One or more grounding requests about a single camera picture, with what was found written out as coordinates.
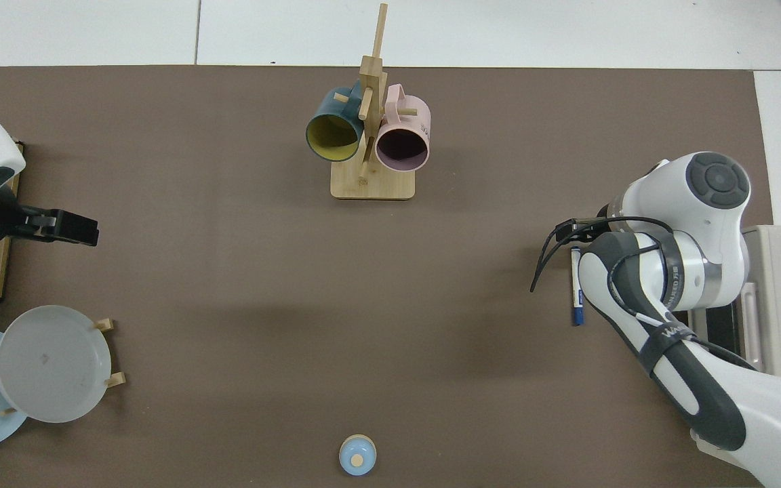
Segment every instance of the pink mug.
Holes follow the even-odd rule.
[[[416,96],[405,95],[399,83],[388,87],[376,157],[394,171],[414,171],[430,158],[430,107]]]

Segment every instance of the mug handle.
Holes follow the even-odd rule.
[[[384,101],[384,116],[387,117],[388,123],[402,123],[399,119],[397,103],[402,102],[404,98],[405,92],[400,83],[388,86],[388,98]]]

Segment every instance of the wooden base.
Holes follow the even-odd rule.
[[[364,161],[367,146],[371,157]],[[415,172],[387,169],[376,161],[372,143],[362,138],[357,154],[331,163],[331,195],[349,200],[409,200],[415,197]]]
[[[111,319],[100,319],[100,321],[97,321],[95,324],[92,325],[92,328],[98,329],[100,331],[113,330],[114,321],[112,321]]]
[[[123,383],[125,383],[125,374],[122,373],[122,371],[120,371],[120,373],[111,374],[111,377],[104,381],[104,385],[108,388],[121,385]]]

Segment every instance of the circular button panel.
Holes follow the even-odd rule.
[[[729,209],[749,198],[749,176],[737,161],[718,152],[699,152],[685,170],[692,194],[710,207]]]

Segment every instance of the black cable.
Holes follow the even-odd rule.
[[[536,274],[532,278],[532,284],[529,285],[529,292],[532,293],[536,289],[536,284],[538,283],[538,278],[540,275],[542,275],[542,272],[544,271],[544,268],[546,264],[548,264],[549,260],[552,258],[554,254],[556,254],[556,251],[559,250],[560,247],[565,246],[568,244],[568,242],[571,242],[576,238],[578,235],[583,234],[583,232],[589,231],[596,226],[610,223],[610,222],[647,222],[651,223],[657,226],[660,226],[666,231],[669,231],[670,234],[673,234],[673,229],[670,228],[669,225],[667,225],[664,222],[661,222],[661,220],[658,219],[651,219],[649,217],[605,217],[603,219],[598,219],[596,222],[592,222],[590,224],[587,224],[585,226],[582,226],[582,228],[577,229],[577,231],[571,232],[571,234],[565,236],[561,241],[557,242],[556,245],[550,250],[547,256],[544,255],[544,251],[548,247],[548,244],[550,243],[550,238],[556,235],[556,232],[559,231],[558,228],[554,228],[554,230],[548,235],[548,238],[546,238],[544,242],[544,246],[542,247],[542,253],[538,256],[538,263],[536,264]]]
[[[616,273],[616,270],[620,267],[620,265],[625,262],[625,260],[633,257],[633,256],[640,256],[643,253],[647,253],[649,251],[654,251],[659,249],[659,244],[653,244],[652,246],[642,247],[641,249],[638,249],[635,251],[635,253],[629,253],[625,256],[622,256],[619,260],[617,260],[616,263],[614,263],[613,266],[611,266],[610,270],[607,272],[607,289],[610,290],[611,297],[614,298],[614,302],[616,302],[617,305],[619,305],[623,310],[626,311],[629,315],[632,315],[633,317],[638,315],[638,312],[635,312],[635,310],[632,310],[625,304],[625,302],[622,301],[621,297],[619,296],[619,293],[616,291],[616,285],[614,285],[614,274]],[[690,336],[687,340],[690,340],[694,343],[700,344],[703,347],[706,347],[707,350],[710,352],[710,354],[716,356],[719,359],[723,359],[723,361],[726,361],[728,363],[731,363],[732,365],[737,365],[738,367],[747,368],[753,371],[757,371],[753,365],[746,362],[746,359],[743,359],[740,355],[737,355],[736,353],[729,351],[728,349],[725,349],[725,347],[713,344],[712,342],[698,339],[698,336]]]
[[[698,339],[696,336],[692,336],[689,338],[692,342],[695,344],[700,344],[701,346],[704,346],[707,348],[707,350],[710,351],[710,354],[713,356],[716,356],[719,359],[722,359],[722,361],[727,361],[731,363],[732,365],[738,365],[739,367],[744,367],[753,371],[757,371],[753,365],[746,362],[746,359],[743,359],[740,357],[740,355],[737,355],[736,353],[729,351],[728,349],[725,349],[725,347],[718,346],[716,344],[713,344],[712,342],[708,342],[703,339]]]
[[[614,285],[614,274],[616,273],[616,270],[620,267],[620,265],[626,262],[627,259],[633,256],[640,256],[643,253],[649,253],[650,251],[655,251],[660,248],[661,246],[657,243],[653,244],[652,246],[639,248],[637,251],[633,253],[628,253],[625,256],[622,256],[619,260],[616,260],[616,263],[614,263],[614,265],[611,266],[609,270],[607,270],[607,290],[610,291],[611,297],[614,299],[614,302],[616,302],[616,304],[621,306],[621,308],[625,310],[626,313],[628,313],[633,317],[638,315],[638,312],[635,312],[635,310],[629,308],[629,306],[626,305],[626,302],[623,302],[622,298],[620,297],[619,291],[616,291],[616,285]]]

